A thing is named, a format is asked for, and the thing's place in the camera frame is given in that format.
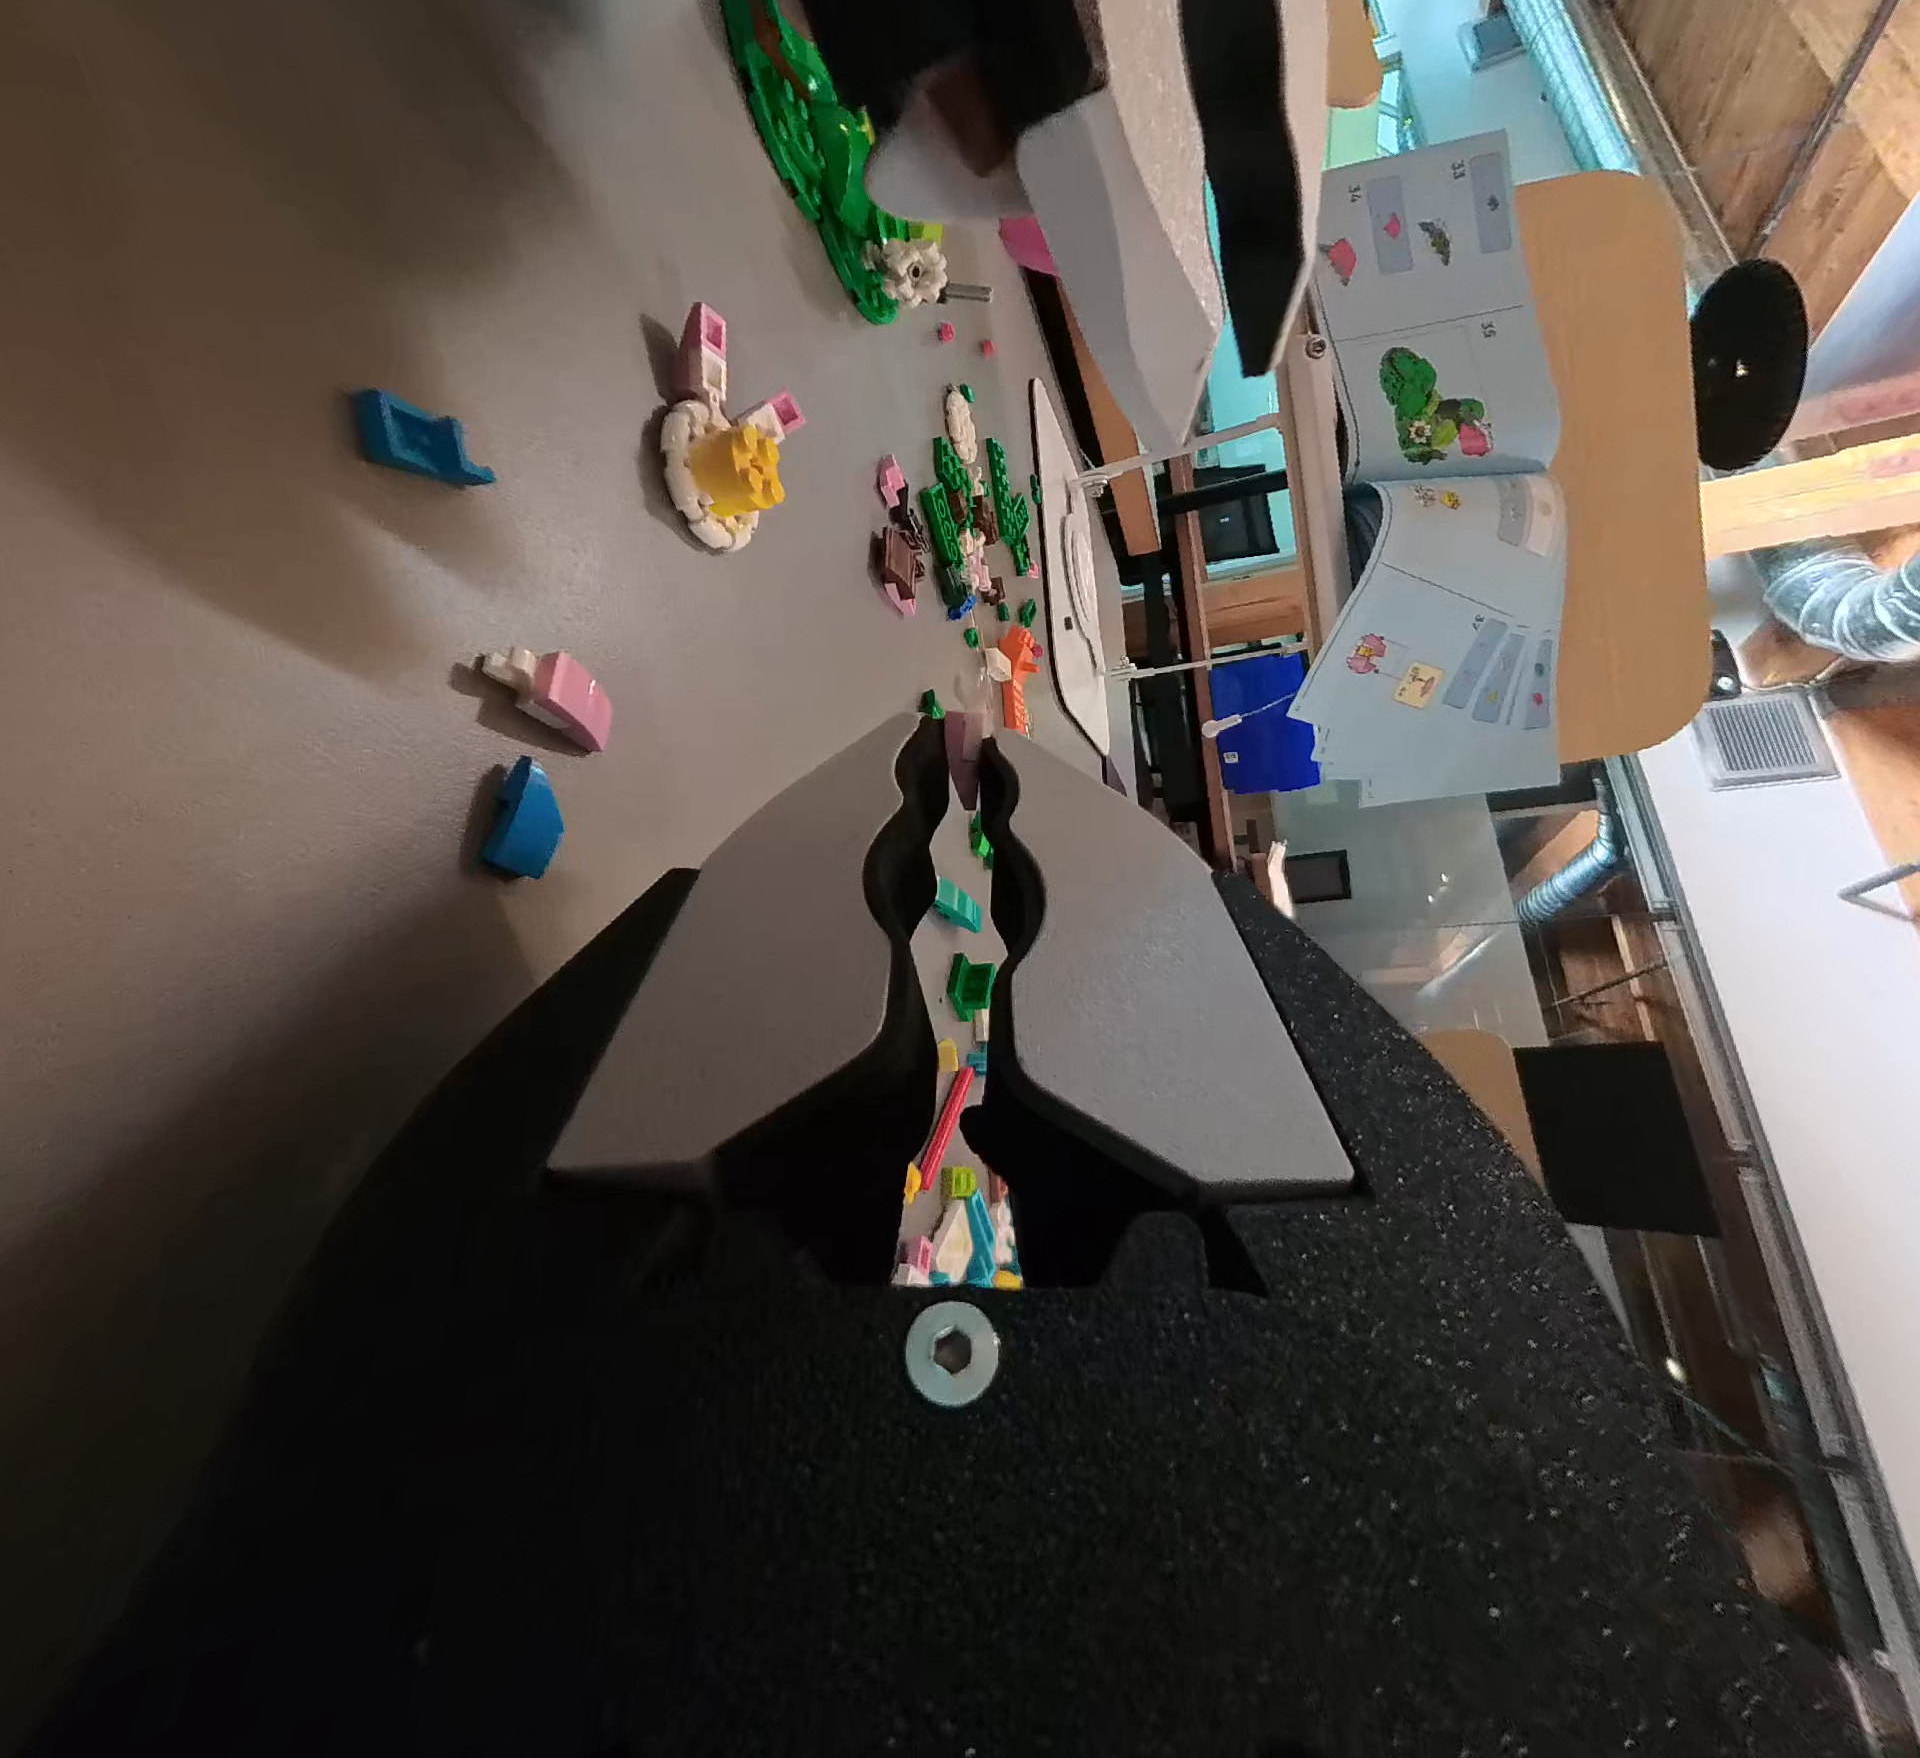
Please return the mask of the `long silver ventilation duct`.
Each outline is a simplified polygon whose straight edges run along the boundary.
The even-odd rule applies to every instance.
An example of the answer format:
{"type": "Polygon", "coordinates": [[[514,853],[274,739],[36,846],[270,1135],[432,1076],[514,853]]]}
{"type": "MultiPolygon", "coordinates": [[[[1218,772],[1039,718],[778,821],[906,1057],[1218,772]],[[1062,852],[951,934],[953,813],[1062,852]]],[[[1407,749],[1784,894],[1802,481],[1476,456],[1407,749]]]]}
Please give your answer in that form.
{"type": "Polygon", "coordinates": [[[1585,0],[1502,0],[1577,170],[1640,173],[1642,153],[1595,47],[1585,0]]]}

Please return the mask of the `thick silver duct elbow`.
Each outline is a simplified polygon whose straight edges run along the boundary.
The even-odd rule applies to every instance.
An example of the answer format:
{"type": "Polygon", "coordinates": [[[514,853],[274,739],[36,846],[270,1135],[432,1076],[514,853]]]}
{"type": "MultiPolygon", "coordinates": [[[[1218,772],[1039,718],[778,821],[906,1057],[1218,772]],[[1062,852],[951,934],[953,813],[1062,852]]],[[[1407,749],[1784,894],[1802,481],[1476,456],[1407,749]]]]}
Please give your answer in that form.
{"type": "Polygon", "coordinates": [[[1918,659],[1918,556],[1884,565],[1845,540],[1751,551],[1767,613],[1794,637],[1857,664],[1918,659]]]}

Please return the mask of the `blue curved lego slope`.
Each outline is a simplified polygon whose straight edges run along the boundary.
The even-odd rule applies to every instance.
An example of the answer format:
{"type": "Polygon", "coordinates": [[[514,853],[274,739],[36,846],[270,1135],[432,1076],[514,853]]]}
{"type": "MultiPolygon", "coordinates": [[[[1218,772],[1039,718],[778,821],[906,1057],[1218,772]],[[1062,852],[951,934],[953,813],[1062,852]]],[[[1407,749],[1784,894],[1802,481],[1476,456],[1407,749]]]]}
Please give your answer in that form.
{"type": "Polygon", "coordinates": [[[478,866],[503,880],[540,881],[563,843],[563,811],[545,767],[519,755],[493,791],[478,866]]]}

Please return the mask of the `wall vent grille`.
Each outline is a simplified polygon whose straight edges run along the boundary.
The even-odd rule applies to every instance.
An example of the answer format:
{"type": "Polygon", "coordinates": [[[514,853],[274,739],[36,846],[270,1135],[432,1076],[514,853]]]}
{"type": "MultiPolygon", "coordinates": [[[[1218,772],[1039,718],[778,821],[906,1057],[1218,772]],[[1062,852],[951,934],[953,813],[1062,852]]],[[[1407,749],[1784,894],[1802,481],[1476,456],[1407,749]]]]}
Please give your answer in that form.
{"type": "Polygon", "coordinates": [[[1712,789],[1807,785],[1840,776],[1812,691],[1802,685],[1707,700],[1689,732],[1712,789]]]}

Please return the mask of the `person's left hand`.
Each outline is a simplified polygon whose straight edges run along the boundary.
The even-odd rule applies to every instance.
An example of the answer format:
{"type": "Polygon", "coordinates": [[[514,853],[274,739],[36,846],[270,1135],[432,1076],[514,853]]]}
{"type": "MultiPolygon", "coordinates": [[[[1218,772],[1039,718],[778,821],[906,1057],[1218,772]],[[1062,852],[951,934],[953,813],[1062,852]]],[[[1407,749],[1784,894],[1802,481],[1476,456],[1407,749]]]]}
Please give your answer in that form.
{"type": "Polygon", "coordinates": [[[925,99],[942,136],[971,177],[989,180],[1014,162],[1017,132],[993,89],[980,80],[977,67],[951,66],[936,72],[925,85],[925,99]]]}

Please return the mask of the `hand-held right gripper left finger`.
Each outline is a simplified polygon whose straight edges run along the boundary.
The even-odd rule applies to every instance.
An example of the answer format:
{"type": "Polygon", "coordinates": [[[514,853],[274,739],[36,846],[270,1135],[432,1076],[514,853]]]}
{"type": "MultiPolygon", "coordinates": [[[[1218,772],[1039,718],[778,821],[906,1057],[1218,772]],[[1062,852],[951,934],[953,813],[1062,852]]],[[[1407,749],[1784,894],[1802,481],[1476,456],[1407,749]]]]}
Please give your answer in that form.
{"type": "Polygon", "coordinates": [[[944,736],[889,714],[750,813],[690,883],[545,1167],[699,1180],[861,1064],[934,1086],[913,932],[932,895],[944,736]]]}

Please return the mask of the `green lego garden build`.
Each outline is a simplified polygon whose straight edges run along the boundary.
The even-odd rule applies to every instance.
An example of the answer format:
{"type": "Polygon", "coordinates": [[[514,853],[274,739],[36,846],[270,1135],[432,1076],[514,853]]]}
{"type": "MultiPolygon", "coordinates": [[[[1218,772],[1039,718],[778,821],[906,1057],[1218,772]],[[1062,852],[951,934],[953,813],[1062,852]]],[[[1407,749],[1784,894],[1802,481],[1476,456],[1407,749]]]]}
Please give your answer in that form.
{"type": "Polygon", "coordinates": [[[748,114],[779,184],[815,229],[852,306],[874,325],[891,324],[899,306],[886,290],[879,251],[917,228],[867,194],[867,115],[840,99],[818,46],[783,17],[778,0],[718,6],[748,114]]]}

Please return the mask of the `black monitor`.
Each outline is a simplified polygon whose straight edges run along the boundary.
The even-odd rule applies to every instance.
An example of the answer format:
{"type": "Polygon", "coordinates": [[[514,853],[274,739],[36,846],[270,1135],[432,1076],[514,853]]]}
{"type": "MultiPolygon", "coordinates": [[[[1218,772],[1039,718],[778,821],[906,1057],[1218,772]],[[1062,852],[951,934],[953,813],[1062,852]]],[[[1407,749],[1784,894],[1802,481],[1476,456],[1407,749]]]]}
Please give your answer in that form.
{"type": "Polygon", "coordinates": [[[1193,519],[1207,565],[1277,559],[1292,551],[1284,469],[1218,466],[1195,473],[1193,519]]]}

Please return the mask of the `pink and white lego piece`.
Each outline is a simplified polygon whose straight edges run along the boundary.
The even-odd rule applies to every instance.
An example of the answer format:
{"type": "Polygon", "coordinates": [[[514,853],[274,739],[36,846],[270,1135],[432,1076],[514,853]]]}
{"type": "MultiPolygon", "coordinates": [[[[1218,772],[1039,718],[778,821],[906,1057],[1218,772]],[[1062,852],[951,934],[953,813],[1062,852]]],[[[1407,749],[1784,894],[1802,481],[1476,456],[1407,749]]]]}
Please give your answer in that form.
{"type": "Polygon", "coordinates": [[[517,711],[557,734],[569,745],[587,753],[607,749],[612,696],[587,665],[572,654],[510,645],[475,654],[471,670],[510,691],[517,711]]]}

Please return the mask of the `black square panel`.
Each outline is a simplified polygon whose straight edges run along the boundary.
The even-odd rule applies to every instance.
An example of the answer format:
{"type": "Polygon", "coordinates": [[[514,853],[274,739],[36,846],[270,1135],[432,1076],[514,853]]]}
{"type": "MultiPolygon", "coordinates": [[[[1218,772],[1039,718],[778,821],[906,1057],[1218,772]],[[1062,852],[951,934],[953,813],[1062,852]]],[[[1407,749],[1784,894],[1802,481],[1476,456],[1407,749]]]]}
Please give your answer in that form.
{"type": "Polygon", "coordinates": [[[1720,1238],[1663,1045],[1517,1048],[1514,1064],[1548,1200],[1565,1223],[1720,1238]]]}

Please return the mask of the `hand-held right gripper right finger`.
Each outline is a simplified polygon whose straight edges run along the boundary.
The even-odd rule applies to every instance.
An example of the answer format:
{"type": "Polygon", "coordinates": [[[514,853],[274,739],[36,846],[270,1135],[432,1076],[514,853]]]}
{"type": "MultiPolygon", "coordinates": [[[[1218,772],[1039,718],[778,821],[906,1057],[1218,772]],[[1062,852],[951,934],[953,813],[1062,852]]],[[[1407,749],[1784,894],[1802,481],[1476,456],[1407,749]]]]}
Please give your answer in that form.
{"type": "Polygon", "coordinates": [[[1203,858],[1017,732],[981,745],[977,811],[1006,950],[992,1012],[1006,1086],[1178,1197],[1352,1190],[1354,1162],[1203,858]]]}

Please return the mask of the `yellow and white lego flower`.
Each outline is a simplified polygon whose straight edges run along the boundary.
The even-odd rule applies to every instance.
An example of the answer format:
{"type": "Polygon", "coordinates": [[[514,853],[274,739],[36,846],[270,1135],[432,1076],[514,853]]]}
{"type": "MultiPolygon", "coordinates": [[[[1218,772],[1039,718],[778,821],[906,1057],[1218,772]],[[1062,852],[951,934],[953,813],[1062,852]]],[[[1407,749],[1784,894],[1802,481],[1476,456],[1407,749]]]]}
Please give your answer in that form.
{"type": "Polygon", "coordinates": [[[788,388],[738,414],[727,411],[727,402],[727,321],[695,299],[674,349],[658,454],[684,528],[720,556],[743,551],[760,518],[783,502],[782,448],[803,428],[803,407],[788,388]]]}

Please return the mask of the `white book stand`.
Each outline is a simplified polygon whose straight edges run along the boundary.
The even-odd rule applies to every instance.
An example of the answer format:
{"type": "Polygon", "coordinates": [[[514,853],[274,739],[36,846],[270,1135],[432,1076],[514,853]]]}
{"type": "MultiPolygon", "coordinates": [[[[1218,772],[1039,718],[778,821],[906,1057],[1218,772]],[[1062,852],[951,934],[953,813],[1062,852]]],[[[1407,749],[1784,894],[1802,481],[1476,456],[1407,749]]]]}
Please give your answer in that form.
{"type": "MultiPolygon", "coordinates": [[[[1091,749],[1112,759],[1110,668],[1101,641],[1096,547],[1104,546],[1091,494],[1042,378],[1025,386],[1042,546],[1043,658],[1058,702],[1091,749]]],[[[1306,587],[1295,565],[1203,582],[1211,651],[1236,641],[1302,639],[1306,587]]]]}

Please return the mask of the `blue lego plate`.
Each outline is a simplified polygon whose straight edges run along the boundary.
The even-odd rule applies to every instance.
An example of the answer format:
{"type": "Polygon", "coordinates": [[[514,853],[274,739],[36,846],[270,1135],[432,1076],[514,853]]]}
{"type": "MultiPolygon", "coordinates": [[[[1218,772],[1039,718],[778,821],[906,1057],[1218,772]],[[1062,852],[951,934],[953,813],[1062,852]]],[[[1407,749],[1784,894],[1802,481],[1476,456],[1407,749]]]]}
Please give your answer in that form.
{"type": "Polygon", "coordinates": [[[456,490],[489,487],[492,468],[468,451],[458,417],[432,414],[394,391],[363,386],[348,395],[349,422],[363,461],[456,490]]]}

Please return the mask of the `thin silver duct pipe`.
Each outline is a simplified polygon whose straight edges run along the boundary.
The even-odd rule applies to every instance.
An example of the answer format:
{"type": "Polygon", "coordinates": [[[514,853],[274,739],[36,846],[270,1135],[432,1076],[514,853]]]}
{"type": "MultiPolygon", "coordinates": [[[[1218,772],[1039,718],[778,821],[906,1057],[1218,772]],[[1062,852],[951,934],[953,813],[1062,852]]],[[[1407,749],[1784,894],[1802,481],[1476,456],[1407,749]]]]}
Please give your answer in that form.
{"type": "Polygon", "coordinates": [[[1580,900],[1603,889],[1625,868],[1625,828],[1614,782],[1603,770],[1595,772],[1594,799],[1595,828],[1592,839],[1514,901],[1520,926],[1527,930],[1546,926],[1580,900]]]}

